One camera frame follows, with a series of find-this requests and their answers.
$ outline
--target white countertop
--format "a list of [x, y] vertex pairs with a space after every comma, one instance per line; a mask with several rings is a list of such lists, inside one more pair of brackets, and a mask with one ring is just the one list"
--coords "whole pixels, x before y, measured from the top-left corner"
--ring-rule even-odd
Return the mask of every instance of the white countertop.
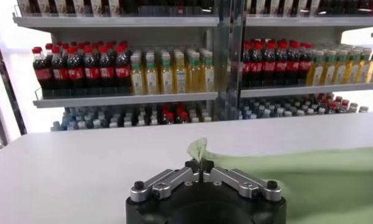
[[26, 135], [0, 152], [0, 224], [125, 223], [133, 182], [182, 167], [200, 137], [233, 155], [370, 147], [373, 113]]

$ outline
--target green towel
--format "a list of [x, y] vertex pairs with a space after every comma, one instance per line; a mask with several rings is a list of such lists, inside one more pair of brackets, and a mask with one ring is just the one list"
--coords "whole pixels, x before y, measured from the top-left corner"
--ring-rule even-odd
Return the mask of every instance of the green towel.
[[287, 223], [373, 223], [373, 148], [269, 156], [220, 155], [206, 148], [203, 138], [188, 153], [198, 161], [276, 180], [287, 200]]

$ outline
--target shelf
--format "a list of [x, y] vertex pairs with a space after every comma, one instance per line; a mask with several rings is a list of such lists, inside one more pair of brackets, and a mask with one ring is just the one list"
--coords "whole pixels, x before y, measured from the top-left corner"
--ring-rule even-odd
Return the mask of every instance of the shelf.
[[216, 27], [217, 16], [207, 17], [14, 17], [18, 26], [50, 27]]
[[373, 26], [373, 17], [256, 17], [249, 15], [246, 26]]
[[373, 83], [332, 85], [332, 86], [271, 88], [271, 89], [246, 89], [246, 90], [242, 90], [241, 98], [266, 97], [266, 96], [290, 96], [290, 95], [301, 95], [301, 94], [330, 93], [330, 92], [358, 91], [358, 90], [372, 90], [372, 89], [373, 89]]
[[88, 107], [104, 105], [130, 105], [141, 103], [166, 103], [166, 102], [186, 102], [200, 100], [215, 100], [217, 92], [212, 93], [188, 93], [188, 94], [163, 94], [146, 96], [112, 96], [112, 97], [88, 97], [69, 99], [41, 99], [35, 100], [37, 108], [54, 107]]

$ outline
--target soda bottle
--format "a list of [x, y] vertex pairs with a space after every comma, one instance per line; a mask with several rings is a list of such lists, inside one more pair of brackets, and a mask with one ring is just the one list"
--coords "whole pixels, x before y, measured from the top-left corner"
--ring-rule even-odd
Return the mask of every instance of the soda bottle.
[[131, 93], [131, 65], [130, 58], [126, 55], [125, 45], [118, 46], [115, 67], [118, 93]]
[[77, 55], [77, 48], [70, 47], [68, 49], [66, 67], [71, 81], [73, 94], [75, 96], [85, 95], [85, 72], [83, 70], [82, 60]]
[[273, 86], [274, 84], [274, 69], [275, 69], [275, 44], [268, 43], [263, 58], [263, 68], [261, 75], [262, 86]]
[[87, 78], [87, 93], [89, 95], [99, 95], [100, 90], [100, 69], [99, 61], [94, 57], [91, 47], [85, 48], [85, 75]]
[[104, 94], [114, 94], [116, 86], [115, 68], [113, 67], [113, 62], [108, 53], [108, 49], [105, 46], [101, 47], [99, 67], [101, 73], [102, 92]]
[[243, 67], [242, 67], [242, 88], [250, 87], [250, 42], [247, 41], [244, 44], [243, 50]]
[[307, 74], [311, 68], [311, 48], [312, 45], [308, 43], [302, 44], [303, 48], [299, 54], [299, 71], [297, 72], [297, 82], [299, 85], [306, 85]]
[[34, 53], [34, 62], [32, 65], [35, 70], [36, 78], [41, 86], [43, 97], [50, 97], [52, 95], [52, 89], [54, 88], [54, 78], [51, 68], [47, 64], [44, 55], [41, 53], [40, 47], [33, 48], [32, 53]]
[[261, 70], [262, 70], [262, 44], [254, 43], [254, 49], [250, 54], [250, 87], [261, 86]]
[[299, 69], [299, 43], [292, 42], [291, 48], [287, 52], [288, 61], [286, 66], [286, 84], [287, 85], [297, 85], [297, 71]]

